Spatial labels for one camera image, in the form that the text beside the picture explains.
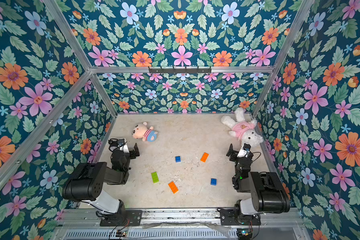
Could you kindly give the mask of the green lego brick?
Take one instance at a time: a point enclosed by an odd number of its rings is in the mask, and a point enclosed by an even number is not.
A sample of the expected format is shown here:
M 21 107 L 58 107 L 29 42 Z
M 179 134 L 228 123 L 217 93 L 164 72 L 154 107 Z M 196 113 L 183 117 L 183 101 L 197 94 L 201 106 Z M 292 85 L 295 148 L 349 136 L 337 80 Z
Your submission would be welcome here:
M 156 183 L 158 183 L 160 181 L 157 172 L 151 173 L 151 176 L 152 176 L 152 181 L 153 181 L 154 184 L 156 184 Z

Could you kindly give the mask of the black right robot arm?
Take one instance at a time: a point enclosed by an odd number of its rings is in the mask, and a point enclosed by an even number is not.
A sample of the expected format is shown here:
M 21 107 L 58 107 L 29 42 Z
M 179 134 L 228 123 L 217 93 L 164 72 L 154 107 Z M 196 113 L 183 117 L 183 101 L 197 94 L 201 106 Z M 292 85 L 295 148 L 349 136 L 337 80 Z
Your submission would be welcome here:
M 278 174 L 251 170 L 254 154 L 250 145 L 244 144 L 239 151 L 235 151 L 233 145 L 230 145 L 227 157 L 235 164 L 233 188 L 238 193 L 251 195 L 249 199 L 237 201 L 234 207 L 236 217 L 290 211 L 290 199 Z

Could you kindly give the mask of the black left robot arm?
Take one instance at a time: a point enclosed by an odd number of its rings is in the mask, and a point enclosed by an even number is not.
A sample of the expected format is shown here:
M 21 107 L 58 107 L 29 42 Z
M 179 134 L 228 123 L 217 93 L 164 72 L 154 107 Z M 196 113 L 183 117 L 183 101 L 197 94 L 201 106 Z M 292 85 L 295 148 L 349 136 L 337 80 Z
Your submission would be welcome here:
M 140 156 L 138 145 L 128 149 L 125 139 L 108 140 L 111 164 L 106 162 L 81 163 L 65 183 L 62 196 L 65 200 L 86 203 L 104 215 L 125 215 L 123 201 L 110 196 L 103 185 L 124 185 L 129 178 L 131 160 Z

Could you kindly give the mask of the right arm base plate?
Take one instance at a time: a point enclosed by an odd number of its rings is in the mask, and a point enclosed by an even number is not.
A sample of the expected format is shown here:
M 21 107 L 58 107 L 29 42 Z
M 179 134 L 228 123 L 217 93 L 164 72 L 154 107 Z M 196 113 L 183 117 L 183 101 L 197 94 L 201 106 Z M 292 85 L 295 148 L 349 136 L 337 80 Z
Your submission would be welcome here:
M 217 208 L 222 226 L 260 226 L 258 215 L 244 215 L 239 210 Z

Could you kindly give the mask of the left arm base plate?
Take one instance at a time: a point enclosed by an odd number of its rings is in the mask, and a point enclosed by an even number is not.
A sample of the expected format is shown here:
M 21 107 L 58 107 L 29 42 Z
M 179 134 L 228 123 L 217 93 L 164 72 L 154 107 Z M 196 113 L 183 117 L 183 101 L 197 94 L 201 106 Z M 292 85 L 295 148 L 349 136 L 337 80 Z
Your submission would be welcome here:
M 101 219 L 101 227 L 139 226 L 142 220 L 142 214 L 143 211 L 141 210 L 121 210 L 115 214 L 96 213 L 97 217 Z

